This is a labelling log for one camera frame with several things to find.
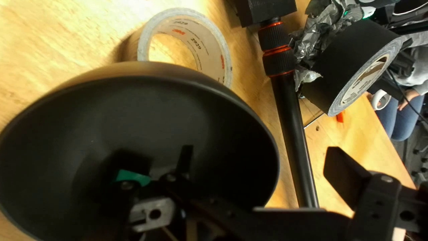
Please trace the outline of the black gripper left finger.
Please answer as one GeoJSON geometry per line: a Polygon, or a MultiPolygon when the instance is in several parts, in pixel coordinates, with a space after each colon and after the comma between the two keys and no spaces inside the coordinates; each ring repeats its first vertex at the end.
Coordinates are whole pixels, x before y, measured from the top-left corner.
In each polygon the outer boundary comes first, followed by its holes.
{"type": "Polygon", "coordinates": [[[176,166],[159,179],[178,212],[163,232],[172,241],[250,241],[250,204],[229,179],[205,162],[192,168],[191,146],[183,146],[176,166]]]}

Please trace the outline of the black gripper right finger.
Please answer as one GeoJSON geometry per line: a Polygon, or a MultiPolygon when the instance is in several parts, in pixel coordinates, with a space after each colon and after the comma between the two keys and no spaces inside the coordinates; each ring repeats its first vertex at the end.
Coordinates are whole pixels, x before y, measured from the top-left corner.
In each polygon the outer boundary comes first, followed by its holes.
{"type": "Polygon", "coordinates": [[[324,177],[354,212],[348,241],[392,241],[396,228],[428,241],[425,184],[406,188],[392,176],[366,170],[340,148],[326,150],[324,177]]]}

